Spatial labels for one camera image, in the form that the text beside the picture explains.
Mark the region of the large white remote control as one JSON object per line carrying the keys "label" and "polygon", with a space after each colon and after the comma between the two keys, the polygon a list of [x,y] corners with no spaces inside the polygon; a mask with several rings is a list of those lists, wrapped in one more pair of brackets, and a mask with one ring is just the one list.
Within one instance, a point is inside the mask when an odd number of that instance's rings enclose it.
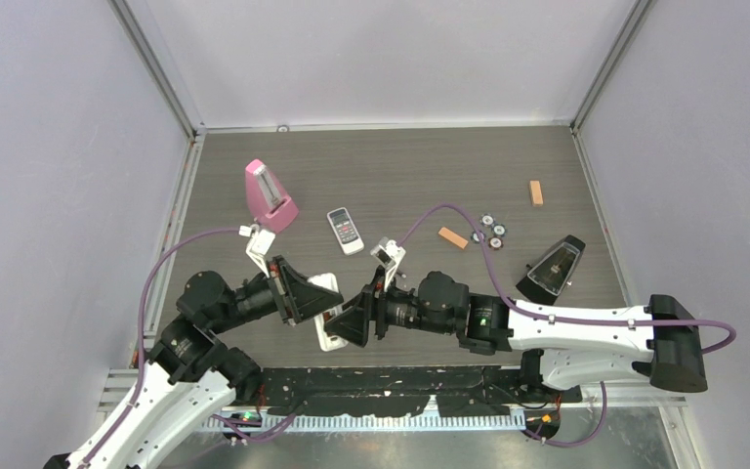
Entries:
{"label": "large white remote control", "polygon": [[[336,293],[340,292],[337,278],[334,274],[331,274],[331,273],[325,273],[325,274],[312,276],[309,278],[309,282],[317,286],[332,290]],[[332,352],[335,350],[339,350],[339,349],[346,347],[349,344],[349,342],[346,339],[340,337],[339,335],[330,334],[326,332],[324,329],[325,324],[329,320],[340,316],[342,312],[343,312],[342,305],[339,304],[328,310],[325,310],[324,312],[322,312],[321,314],[313,318],[318,343],[319,343],[320,349],[323,352]]]}

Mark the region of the small white remote control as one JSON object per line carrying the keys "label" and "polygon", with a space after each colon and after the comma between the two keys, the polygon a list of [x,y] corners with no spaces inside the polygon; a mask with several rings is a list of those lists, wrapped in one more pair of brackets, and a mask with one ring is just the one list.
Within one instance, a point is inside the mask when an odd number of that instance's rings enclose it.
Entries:
{"label": "small white remote control", "polygon": [[363,250],[364,243],[346,207],[330,210],[326,218],[345,255],[354,255]]}

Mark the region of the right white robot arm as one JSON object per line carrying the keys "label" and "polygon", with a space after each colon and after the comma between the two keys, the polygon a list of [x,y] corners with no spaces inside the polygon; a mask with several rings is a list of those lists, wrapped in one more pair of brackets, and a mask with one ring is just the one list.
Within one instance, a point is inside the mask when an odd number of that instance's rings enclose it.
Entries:
{"label": "right white robot arm", "polygon": [[520,391],[538,402],[555,390],[619,380],[645,380],[675,393],[706,391],[693,321],[669,295],[654,294],[645,306],[621,309],[564,308],[473,293],[439,271],[403,290],[386,284],[383,269],[377,269],[324,330],[358,347],[394,326],[453,335],[474,354],[519,352]]}

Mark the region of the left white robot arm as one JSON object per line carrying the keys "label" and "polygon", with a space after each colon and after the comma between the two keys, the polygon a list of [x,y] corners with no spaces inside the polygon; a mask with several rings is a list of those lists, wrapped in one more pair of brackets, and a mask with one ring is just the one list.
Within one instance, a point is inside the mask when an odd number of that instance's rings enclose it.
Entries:
{"label": "left white robot arm", "polygon": [[49,468],[155,468],[223,407],[252,403],[261,367],[219,334],[267,316],[290,324],[342,304],[336,289],[314,283],[281,256],[266,273],[230,287],[221,275],[190,277],[178,316],[147,353],[125,400],[79,449],[52,456]]}

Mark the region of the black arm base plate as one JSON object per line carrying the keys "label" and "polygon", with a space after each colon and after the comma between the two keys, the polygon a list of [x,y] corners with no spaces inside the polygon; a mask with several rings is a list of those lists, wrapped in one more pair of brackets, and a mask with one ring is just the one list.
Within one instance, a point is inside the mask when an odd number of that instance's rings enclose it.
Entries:
{"label": "black arm base plate", "polygon": [[272,415],[417,416],[430,403],[444,417],[500,416],[511,405],[537,410],[579,403],[575,386],[557,391],[500,365],[267,367],[252,375],[233,405]]}

